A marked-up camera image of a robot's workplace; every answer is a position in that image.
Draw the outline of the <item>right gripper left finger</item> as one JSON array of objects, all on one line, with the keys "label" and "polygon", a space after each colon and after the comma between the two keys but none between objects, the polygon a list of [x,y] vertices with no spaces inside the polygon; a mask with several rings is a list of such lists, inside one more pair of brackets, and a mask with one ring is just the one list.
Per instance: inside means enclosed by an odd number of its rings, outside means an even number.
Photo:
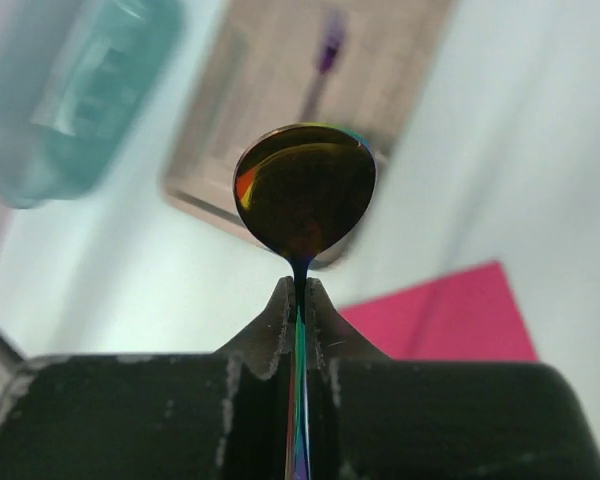
[{"label": "right gripper left finger", "polygon": [[213,353],[46,355],[0,394],[0,479],[281,479],[295,299]]}]

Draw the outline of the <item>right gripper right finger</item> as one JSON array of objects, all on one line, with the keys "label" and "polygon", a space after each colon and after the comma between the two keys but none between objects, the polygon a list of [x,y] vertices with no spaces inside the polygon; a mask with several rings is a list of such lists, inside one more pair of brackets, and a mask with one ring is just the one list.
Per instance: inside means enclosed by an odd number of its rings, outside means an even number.
[{"label": "right gripper right finger", "polygon": [[305,290],[315,479],[600,479],[582,406],[553,367],[392,360]]}]

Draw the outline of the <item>pink paper napkin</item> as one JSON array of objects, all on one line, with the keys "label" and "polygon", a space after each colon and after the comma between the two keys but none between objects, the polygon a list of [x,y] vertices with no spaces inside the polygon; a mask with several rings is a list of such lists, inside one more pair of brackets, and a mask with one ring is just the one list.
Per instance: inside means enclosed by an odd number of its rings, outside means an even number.
[{"label": "pink paper napkin", "polygon": [[538,360],[497,261],[349,306],[340,313],[396,360]]}]

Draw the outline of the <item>iridescent fork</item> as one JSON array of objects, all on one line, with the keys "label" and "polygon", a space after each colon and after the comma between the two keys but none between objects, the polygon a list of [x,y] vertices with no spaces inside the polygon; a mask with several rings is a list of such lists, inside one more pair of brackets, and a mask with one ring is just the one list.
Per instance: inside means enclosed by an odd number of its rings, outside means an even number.
[{"label": "iridescent fork", "polygon": [[315,119],[327,80],[336,66],[346,36],[346,14],[339,7],[331,8],[327,12],[323,35],[319,42],[315,74],[299,117],[301,122],[312,122]]}]

